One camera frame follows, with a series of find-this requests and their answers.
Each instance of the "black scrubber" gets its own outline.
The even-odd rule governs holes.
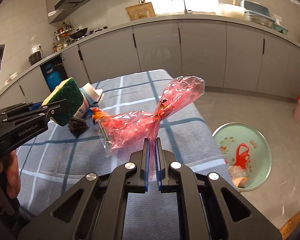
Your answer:
[[[68,123],[68,126],[70,133],[72,133],[76,138],[89,128],[84,119],[77,117],[72,117]]]

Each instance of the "gray cabinet door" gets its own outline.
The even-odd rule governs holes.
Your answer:
[[[285,77],[287,97],[297,99],[300,95],[300,48],[290,44],[289,65]]]
[[[63,67],[68,77],[73,77],[79,88],[90,82],[83,60],[80,58],[79,46],[76,45],[62,53]]]
[[[223,87],[226,66],[226,23],[179,20],[182,74],[198,76],[206,86]]]
[[[81,43],[79,49],[92,84],[111,78],[103,54],[101,36]]]
[[[0,95],[0,107],[5,108],[26,102],[27,100],[22,93],[18,81],[15,81],[5,92]]]
[[[265,33],[264,38],[265,48],[257,91],[287,97],[284,79],[289,63],[290,42],[270,33]]]
[[[79,48],[92,83],[140,72],[132,27],[103,34]]]
[[[133,32],[141,71],[164,69],[174,78],[182,75],[177,21],[140,24]]]
[[[263,31],[226,23],[225,88],[256,91],[263,50]]]
[[[18,82],[29,103],[42,102],[50,95],[49,87],[43,77],[40,66],[30,70]]]

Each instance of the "sponge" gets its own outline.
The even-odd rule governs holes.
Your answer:
[[[63,99],[67,99],[70,103],[68,111],[54,114],[51,118],[60,126],[65,126],[83,103],[83,95],[73,78],[68,78],[56,86],[53,92],[43,101],[42,106]]]

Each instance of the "gray floor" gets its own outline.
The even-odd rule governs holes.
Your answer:
[[[278,228],[300,209],[300,128],[292,118],[295,104],[217,92],[206,92],[195,102],[211,132],[224,123],[242,122],[267,139],[271,173],[260,188],[243,195]]]

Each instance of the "clear plastic wrap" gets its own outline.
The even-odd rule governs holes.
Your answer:
[[[118,150],[121,154],[138,151],[142,149],[144,138],[153,142],[158,135],[161,120],[189,105],[203,93],[203,79],[180,76],[164,88],[154,113],[139,110],[95,120],[106,156]]]

